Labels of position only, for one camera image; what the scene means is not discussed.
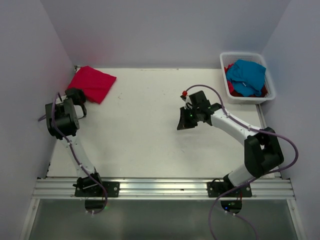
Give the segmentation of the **crimson red t shirt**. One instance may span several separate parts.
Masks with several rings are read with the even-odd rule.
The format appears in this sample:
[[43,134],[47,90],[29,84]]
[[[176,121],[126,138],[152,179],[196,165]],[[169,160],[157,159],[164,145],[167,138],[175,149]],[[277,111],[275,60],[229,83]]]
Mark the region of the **crimson red t shirt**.
[[80,89],[87,100],[101,104],[116,80],[117,78],[113,75],[103,73],[90,66],[83,66],[75,73],[67,89]]

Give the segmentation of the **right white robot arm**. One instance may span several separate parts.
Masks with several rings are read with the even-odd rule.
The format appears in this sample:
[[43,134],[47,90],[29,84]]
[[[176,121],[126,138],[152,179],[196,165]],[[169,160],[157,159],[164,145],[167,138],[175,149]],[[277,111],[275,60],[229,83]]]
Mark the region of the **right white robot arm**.
[[244,147],[244,163],[225,175],[222,182],[211,182],[218,193],[235,196],[242,184],[262,177],[283,163],[282,150],[272,128],[263,129],[263,133],[254,132],[220,103],[211,104],[202,90],[191,95],[183,91],[180,98],[184,106],[180,108],[178,131],[193,129],[203,122],[224,131]]

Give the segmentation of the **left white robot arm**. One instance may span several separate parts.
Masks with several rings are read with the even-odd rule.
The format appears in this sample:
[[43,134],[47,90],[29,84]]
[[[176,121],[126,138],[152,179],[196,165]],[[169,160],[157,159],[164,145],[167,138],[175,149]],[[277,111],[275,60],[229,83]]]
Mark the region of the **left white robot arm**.
[[54,100],[45,105],[48,132],[60,141],[68,151],[76,170],[75,196],[99,197],[104,193],[104,184],[94,165],[89,160],[77,131],[79,119],[87,116],[86,96],[81,89],[68,88],[65,98],[58,93]]

